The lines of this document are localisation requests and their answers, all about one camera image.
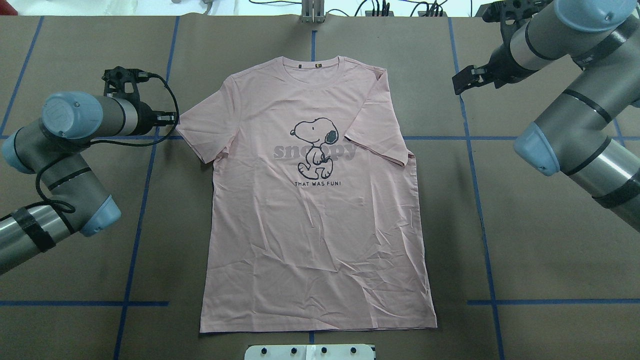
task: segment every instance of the black mount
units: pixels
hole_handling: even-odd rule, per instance
[[[509,45],[518,29],[539,13],[553,0],[503,0],[492,3],[482,14],[485,22],[500,22],[502,45],[496,49],[489,63],[481,67],[469,65],[453,76],[456,95],[466,89],[494,83],[500,88],[507,83],[517,83],[535,71],[520,67],[511,57]]]
[[[111,70],[105,70],[102,80],[104,80],[103,96],[117,97],[129,101],[138,112],[138,126],[130,135],[143,135],[148,133],[154,126],[173,125],[175,113],[151,110],[149,105],[140,101],[138,84],[147,82],[157,75],[140,69],[125,69],[121,66]],[[131,84],[132,92],[127,92],[127,84]]]

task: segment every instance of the t-shirt sleeve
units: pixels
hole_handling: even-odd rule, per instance
[[[236,137],[240,118],[240,92],[229,76],[222,87],[180,115],[177,131],[204,162],[228,153]]]
[[[344,136],[398,165],[407,164],[409,150],[404,144],[391,103],[386,70],[369,91],[367,99]]]

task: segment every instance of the snoopy graphic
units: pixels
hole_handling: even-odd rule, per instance
[[[311,144],[311,149],[305,156],[306,163],[298,164],[298,172],[310,180],[326,179],[333,172],[333,160],[322,150],[322,145],[331,145],[338,141],[338,129],[326,117],[319,117],[313,121],[297,123],[291,135]]]

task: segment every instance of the blue tape line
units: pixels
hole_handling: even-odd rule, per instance
[[[156,137],[160,133],[160,128],[156,128]],[[124,293],[124,301],[122,304],[122,312],[120,313],[120,326],[118,327],[118,337],[116,339],[116,346],[113,351],[113,360],[118,360],[120,357],[120,345],[122,344],[122,334],[124,333],[124,325],[127,320],[127,308],[129,307],[129,296],[131,295],[131,284],[133,283],[133,273],[136,269],[136,258],[138,257],[138,247],[140,246],[140,236],[142,235],[142,221],[145,217],[145,211],[147,209],[147,197],[149,195],[149,183],[151,182],[151,173],[154,169],[154,161],[156,159],[157,144],[151,148],[151,157],[149,159],[149,166],[147,169],[147,178],[145,180],[145,189],[142,193],[142,204],[140,205],[140,215],[138,217],[138,227],[136,229],[136,238],[133,242],[133,253],[131,254],[131,262],[129,263],[129,276],[127,278],[127,287]]]
[[[403,136],[405,140],[516,140],[517,136]]]
[[[460,71],[460,67],[458,66],[458,53],[456,52],[456,41],[453,35],[453,23],[451,22],[451,18],[448,17],[449,21],[449,36],[451,38],[451,51],[453,52],[453,64],[456,73]],[[486,277],[489,282],[489,294],[491,296],[491,307],[493,312],[493,326],[495,327],[495,337],[498,344],[498,355],[500,360],[504,360],[504,347],[502,346],[502,332],[500,331],[500,319],[498,317],[498,305],[495,300],[495,288],[493,285],[493,273],[491,268],[491,257],[489,255],[489,245],[487,244],[486,239],[486,229],[484,228],[484,215],[482,210],[482,203],[480,201],[480,190],[477,183],[477,175],[476,175],[476,164],[474,162],[474,154],[473,148],[471,146],[471,135],[469,132],[469,123],[467,120],[467,108],[465,107],[465,102],[460,98],[460,110],[462,111],[462,117],[465,119],[465,137],[467,141],[467,152],[469,156],[469,166],[471,167],[471,176],[474,185],[474,194],[476,196],[476,209],[478,212],[478,217],[480,218],[480,226],[482,229],[482,241],[484,245],[484,265],[486,267]]]
[[[533,300],[496,300],[497,305],[613,305],[640,304],[640,299],[533,299]],[[470,306],[491,305],[491,300],[469,300]]]
[[[0,306],[122,306],[122,301],[2,300]],[[169,306],[168,301],[135,301],[129,306]]]
[[[156,139],[153,135],[133,135],[133,136],[101,136],[96,138],[97,140],[154,140]],[[171,135],[167,138],[167,140],[182,140],[182,136],[180,135]]]
[[[173,25],[173,38],[171,39],[171,49],[169,50],[169,61],[166,63],[166,74],[164,80],[169,83],[169,75],[171,75],[171,65],[173,63],[173,51],[175,50],[175,39],[178,37],[178,26],[180,24],[180,17],[175,17],[175,24]]]
[[[618,137],[616,138],[616,140],[619,141],[620,145],[627,147],[625,145],[625,138],[624,136],[622,136],[622,130],[620,129],[620,124],[618,123],[618,119],[613,119],[613,126],[616,128],[616,133],[618,134]]]
[[[11,94],[9,105],[6,107],[6,112],[4,113],[4,119],[2,120],[2,125],[0,125],[0,135],[4,134],[4,128],[6,127],[6,122],[9,120],[9,114],[11,113],[11,108],[13,107],[15,96],[18,94],[18,88],[22,83],[22,77],[24,76],[24,71],[27,69],[27,64],[29,63],[29,59],[31,58],[33,47],[36,45],[36,40],[38,40],[38,35],[40,34],[40,29],[42,28],[43,21],[44,21],[44,16],[41,16],[40,21],[38,21],[38,26],[36,27],[36,32],[35,34],[33,34],[33,39],[31,39],[31,45],[29,46],[29,51],[27,52],[27,56],[24,59],[24,63],[22,64],[20,75],[18,75],[18,81],[15,82],[15,87],[13,88],[13,93]]]
[[[311,31],[311,61],[316,60],[316,33],[318,30]]]
[[[130,301],[129,306],[143,306],[143,307],[153,307],[153,306],[161,306],[167,307],[169,306],[168,301]]]
[[[169,76],[171,75],[171,65],[173,62],[173,52],[175,50],[175,42],[177,39],[178,28],[180,24],[180,17],[175,17],[175,24],[173,25],[173,36],[171,40],[171,48],[169,50],[169,59],[166,65],[165,81],[169,82]],[[158,139],[160,128],[156,128],[154,139]],[[131,295],[131,284],[133,282],[133,273],[136,269],[136,258],[138,257],[138,247],[140,245],[140,236],[142,234],[142,221],[145,217],[145,210],[147,208],[147,198],[149,195],[149,183],[151,182],[151,173],[154,169],[154,162],[156,160],[157,144],[153,145],[151,149],[151,157],[149,158],[149,167],[147,169],[147,178],[145,180],[145,189],[142,193],[142,204],[140,205],[140,216],[138,217],[138,228],[136,229],[136,238],[133,243],[133,252],[131,254],[131,263],[129,264],[129,276],[127,278],[127,287],[124,294],[124,303],[122,304],[122,312],[120,313],[120,326],[118,327],[118,337],[116,339],[116,346],[113,350],[113,360],[118,360],[120,357],[120,347],[122,345],[122,334],[124,333],[124,325],[127,320],[127,308],[129,307],[129,296]]]

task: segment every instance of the dog ear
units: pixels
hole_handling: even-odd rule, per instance
[[[336,130],[329,131],[324,137],[324,142],[331,145],[338,141],[338,132]]]

